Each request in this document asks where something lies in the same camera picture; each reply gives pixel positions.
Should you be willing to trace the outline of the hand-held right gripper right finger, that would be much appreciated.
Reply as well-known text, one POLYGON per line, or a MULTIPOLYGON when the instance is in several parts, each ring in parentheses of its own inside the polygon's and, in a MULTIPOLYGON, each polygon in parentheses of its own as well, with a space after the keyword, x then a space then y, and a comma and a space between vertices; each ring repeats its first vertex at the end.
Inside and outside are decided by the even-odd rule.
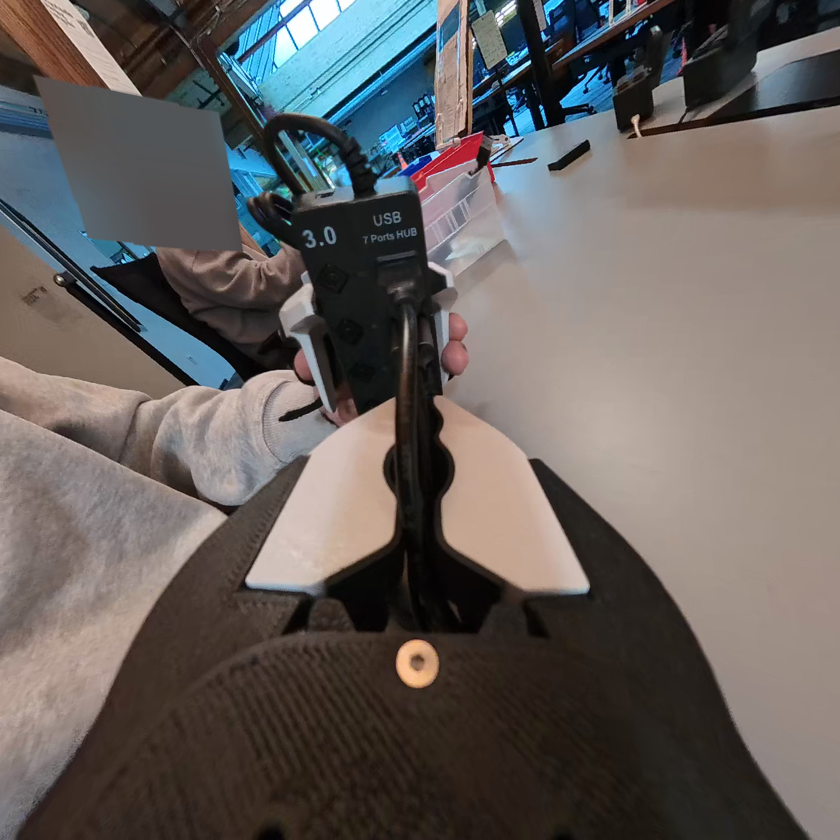
POLYGON ((427 402, 427 558, 453 628, 477 632, 499 603, 587 595, 590 580, 529 459, 446 397, 427 402))

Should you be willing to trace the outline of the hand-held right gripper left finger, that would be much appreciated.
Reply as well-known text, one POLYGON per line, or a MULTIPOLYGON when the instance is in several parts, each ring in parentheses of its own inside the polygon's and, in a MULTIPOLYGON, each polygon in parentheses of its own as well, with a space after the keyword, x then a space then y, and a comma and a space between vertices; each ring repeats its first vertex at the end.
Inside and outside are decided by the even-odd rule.
POLYGON ((339 602, 359 631, 384 631, 405 570, 389 483, 394 399, 316 447, 245 576, 250 595, 339 602))

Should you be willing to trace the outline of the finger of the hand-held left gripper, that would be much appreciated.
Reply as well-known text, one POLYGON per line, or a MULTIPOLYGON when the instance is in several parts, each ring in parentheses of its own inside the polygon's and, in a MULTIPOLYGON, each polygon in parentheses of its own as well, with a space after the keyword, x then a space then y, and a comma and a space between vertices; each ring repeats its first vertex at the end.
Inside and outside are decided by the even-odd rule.
POLYGON ((307 271, 301 275, 301 288, 281 306, 279 317, 284 336, 295 340, 303 352, 322 406, 328 413, 335 414, 338 398, 327 344, 328 325, 317 312, 314 286, 307 271))
POLYGON ((427 263, 432 276, 430 298, 432 301, 432 320, 437 347, 437 368, 440 385, 446 385, 449 374, 443 361, 443 351, 449 342, 449 314, 458 298, 453 274, 446 268, 432 261, 427 263))

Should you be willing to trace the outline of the black USB hub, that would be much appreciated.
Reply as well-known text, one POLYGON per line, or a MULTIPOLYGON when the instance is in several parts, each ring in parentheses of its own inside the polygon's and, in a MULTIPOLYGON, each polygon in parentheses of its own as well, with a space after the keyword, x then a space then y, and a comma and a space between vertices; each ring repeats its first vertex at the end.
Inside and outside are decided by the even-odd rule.
POLYGON ((430 370, 429 391, 438 395, 438 359, 431 308, 419 192, 405 176, 379 181, 373 193, 350 186, 300 197, 292 233, 314 286, 316 309, 328 325, 328 350, 336 391, 344 383, 357 412, 393 399, 401 342, 400 306, 413 305, 421 365, 430 370))

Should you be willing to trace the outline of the person's left forearm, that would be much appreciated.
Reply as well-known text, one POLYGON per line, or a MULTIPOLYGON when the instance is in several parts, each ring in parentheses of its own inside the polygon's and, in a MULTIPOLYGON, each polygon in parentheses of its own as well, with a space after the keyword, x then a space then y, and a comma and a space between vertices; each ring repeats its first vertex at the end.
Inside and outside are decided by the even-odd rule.
POLYGON ((316 389, 289 371, 160 399, 1 362, 2 410, 219 507, 243 504, 335 430, 316 389))

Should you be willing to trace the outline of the white desk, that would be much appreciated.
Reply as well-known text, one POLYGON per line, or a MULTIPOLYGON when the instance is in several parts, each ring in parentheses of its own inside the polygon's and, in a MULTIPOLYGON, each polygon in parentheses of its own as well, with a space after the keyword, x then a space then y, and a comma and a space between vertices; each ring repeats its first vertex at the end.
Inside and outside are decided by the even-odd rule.
POLYGON ((838 838, 838 126, 527 134, 448 390, 654 569, 812 838, 838 838))

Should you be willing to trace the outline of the clear plastic storage bin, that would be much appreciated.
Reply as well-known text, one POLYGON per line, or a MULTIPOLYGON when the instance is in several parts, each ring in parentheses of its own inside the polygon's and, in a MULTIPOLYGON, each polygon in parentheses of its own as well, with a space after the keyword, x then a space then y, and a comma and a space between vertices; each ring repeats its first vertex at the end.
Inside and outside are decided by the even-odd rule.
POLYGON ((427 257, 458 277, 505 238, 490 175, 459 174, 421 202, 427 257))

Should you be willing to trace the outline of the red storage bin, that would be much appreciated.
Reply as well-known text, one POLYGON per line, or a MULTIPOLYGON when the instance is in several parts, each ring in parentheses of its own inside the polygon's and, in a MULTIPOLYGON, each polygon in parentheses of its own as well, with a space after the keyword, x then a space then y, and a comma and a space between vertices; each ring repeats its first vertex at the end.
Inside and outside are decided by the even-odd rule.
POLYGON ((491 135, 477 132, 436 152, 430 160, 411 174, 418 192, 433 195, 459 175, 476 175, 487 167, 494 140, 491 135))

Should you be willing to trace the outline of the small black bar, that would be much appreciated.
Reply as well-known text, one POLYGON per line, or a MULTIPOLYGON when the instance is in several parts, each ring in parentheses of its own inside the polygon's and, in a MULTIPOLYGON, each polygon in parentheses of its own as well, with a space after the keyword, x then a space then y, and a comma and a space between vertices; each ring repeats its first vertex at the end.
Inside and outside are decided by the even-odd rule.
POLYGON ((591 142, 589 140, 583 140, 582 142, 576 144, 571 150, 564 153, 557 161, 547 164, 547 169, 551 173, 563 172, 584 155, 588 154, 591 149, 591 142))

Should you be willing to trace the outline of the person's grey hoodie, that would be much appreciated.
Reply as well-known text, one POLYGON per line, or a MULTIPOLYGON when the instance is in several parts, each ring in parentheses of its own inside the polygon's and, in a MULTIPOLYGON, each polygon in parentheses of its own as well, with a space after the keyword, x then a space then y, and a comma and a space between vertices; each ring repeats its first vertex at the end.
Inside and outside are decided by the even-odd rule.
POLYGON ((1 426, 1 829, 15 838, 225 515, 20 417, 1 426))

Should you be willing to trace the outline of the white paper label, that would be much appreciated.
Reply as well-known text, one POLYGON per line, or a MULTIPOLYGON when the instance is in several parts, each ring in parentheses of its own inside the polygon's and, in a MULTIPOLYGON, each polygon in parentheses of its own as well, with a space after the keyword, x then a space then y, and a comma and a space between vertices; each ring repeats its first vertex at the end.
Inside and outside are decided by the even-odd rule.
POLYGON ((72 2, 41 1, 41 4, 107 89, 141 95, 72 2))

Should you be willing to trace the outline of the dark device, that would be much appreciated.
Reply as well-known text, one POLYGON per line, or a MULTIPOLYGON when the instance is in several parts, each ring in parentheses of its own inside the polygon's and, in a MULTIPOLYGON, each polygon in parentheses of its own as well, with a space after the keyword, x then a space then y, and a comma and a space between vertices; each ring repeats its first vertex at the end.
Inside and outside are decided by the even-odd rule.
POLYGON ((758 46, 756 31, 738 35, 730 26, 723 26, 710 35, 680 74, 686 110, 696 111, 736 86, 754 67, 758 46))

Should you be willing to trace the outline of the wooden beam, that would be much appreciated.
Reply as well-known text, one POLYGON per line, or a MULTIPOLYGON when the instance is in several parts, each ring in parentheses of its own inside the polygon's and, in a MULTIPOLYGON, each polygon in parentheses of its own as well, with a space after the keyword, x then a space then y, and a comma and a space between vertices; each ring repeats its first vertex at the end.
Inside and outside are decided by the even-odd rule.
POLYGON ((107 89, 41 1, 2 1, 1 25, 43 77, 81 87, 107 89))

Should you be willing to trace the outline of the black mat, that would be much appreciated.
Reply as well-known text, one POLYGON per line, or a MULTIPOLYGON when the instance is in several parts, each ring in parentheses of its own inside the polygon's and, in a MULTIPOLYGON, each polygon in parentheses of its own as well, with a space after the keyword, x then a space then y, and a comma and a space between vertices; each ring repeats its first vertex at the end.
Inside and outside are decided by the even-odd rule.
POLYGON ((679 128, 745 122, 839 105, 839 51, 794 61, 739 94, 710 116, 679 128))

